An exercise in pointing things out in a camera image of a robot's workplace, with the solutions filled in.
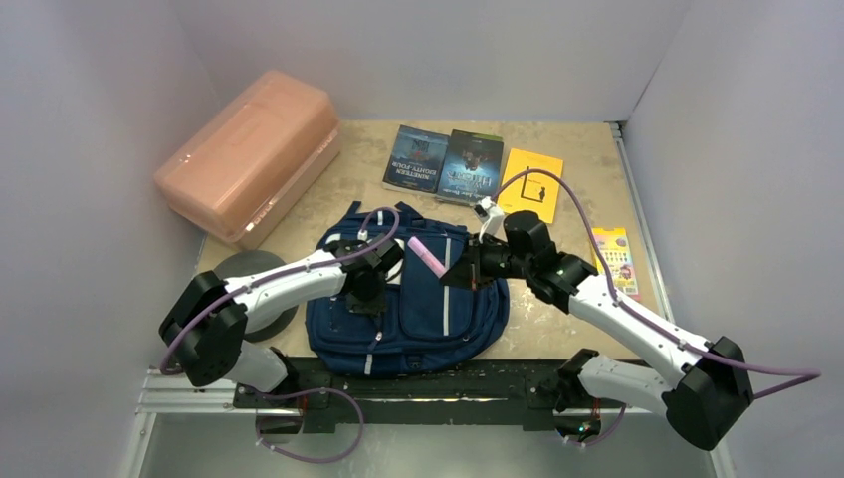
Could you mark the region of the pink highlighter marker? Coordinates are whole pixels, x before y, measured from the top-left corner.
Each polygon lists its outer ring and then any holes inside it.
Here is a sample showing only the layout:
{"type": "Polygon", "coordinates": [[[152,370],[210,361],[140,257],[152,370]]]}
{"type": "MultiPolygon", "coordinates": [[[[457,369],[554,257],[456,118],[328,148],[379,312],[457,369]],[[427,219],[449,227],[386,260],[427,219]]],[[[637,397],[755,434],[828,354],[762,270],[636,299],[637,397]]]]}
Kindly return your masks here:
{"type": "Polygon", "coordinates": [[[426,267],[438,278],[442,278],[447,269],[444,264],[416,236],[407,241],[407,246],[420,258],[426,267]]]}

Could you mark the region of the navy blue student backpack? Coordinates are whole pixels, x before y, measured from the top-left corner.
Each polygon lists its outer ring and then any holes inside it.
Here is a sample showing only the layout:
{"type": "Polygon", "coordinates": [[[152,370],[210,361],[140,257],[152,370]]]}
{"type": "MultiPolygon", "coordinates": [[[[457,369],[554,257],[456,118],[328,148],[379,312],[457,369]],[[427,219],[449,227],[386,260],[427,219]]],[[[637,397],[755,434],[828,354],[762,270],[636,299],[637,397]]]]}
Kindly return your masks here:
{"type": "MultiPolygon", "coordinates": [[[[418,238],[443,264],[453,266],[470,237],[464,225],[425,218],[404,202],[389,212],[362,212],[357,201],[319,239],[354,240],[364,228],[370,237],[394,222],[398,243],[418,238]]],[[[352,312],[346,297],[308,302],[305,325],[313,352],[333,373],[396,377],[450,368],[477,356],[504,332],[510,315],[506,280],[476,292],[444,287],[414,252],[385,289],[386,309],[375,316],[352,312]]]]}

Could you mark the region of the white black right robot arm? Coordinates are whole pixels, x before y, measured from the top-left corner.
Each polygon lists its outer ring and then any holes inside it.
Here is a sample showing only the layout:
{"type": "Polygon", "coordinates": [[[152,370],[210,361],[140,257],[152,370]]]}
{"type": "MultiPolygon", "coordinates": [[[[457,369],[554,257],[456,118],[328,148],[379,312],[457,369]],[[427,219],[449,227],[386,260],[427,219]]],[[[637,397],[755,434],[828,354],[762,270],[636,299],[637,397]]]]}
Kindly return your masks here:
{"type": "Polygon", "coordinates": [[[559,404],[609,399],[667,419],[691,445],[714,450],[754,401],[743,350],[712,342],[630,301],[581,257],[558,250],[547,226],[529,211],[507,216],[505,239],[471,235],[440,276],[444,286],[477,291],[521,279],[542,302],[602,330],[642,364],[582,350],[558,371],[559,404]]]}

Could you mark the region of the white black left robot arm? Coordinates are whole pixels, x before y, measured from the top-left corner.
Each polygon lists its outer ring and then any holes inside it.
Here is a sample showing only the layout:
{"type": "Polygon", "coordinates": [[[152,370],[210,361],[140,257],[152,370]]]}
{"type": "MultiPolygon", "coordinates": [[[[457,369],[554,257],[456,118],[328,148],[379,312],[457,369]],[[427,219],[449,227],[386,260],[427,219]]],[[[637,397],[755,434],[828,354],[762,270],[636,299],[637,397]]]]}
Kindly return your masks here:
{"type": "Polygon", "coordinates": [[[227,379],[254,389],[270,406],[286,406],[296,397],[299,374],[280,351],[250,343],[248,329],[323,298],[346,297],[381,312],[388,276],[403,256],[403,244],[381,234],[335,240],[260,274],[223,279],[200,273],[159,326],[166,345],[161,371],[182,373],[195,387],[227,379]]]}

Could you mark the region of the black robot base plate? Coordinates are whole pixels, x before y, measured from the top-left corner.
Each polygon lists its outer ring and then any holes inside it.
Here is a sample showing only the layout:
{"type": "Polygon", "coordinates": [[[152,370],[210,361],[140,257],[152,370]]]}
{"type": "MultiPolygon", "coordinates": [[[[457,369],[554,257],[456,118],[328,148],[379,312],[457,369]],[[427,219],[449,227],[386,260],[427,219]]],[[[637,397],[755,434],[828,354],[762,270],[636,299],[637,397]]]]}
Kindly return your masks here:
{"type": "Polygon", "coordinates": [[[589,440],[609,429],[620,408],[609,399],[565,391],[560,359],[473,359],[434,373],[360,378],[327,371],[316,358],[296,358],[305,396],[266,398],[238,384],[237,409],[299,420],[305,433],[341,424],[512,425],[589,440]]]}

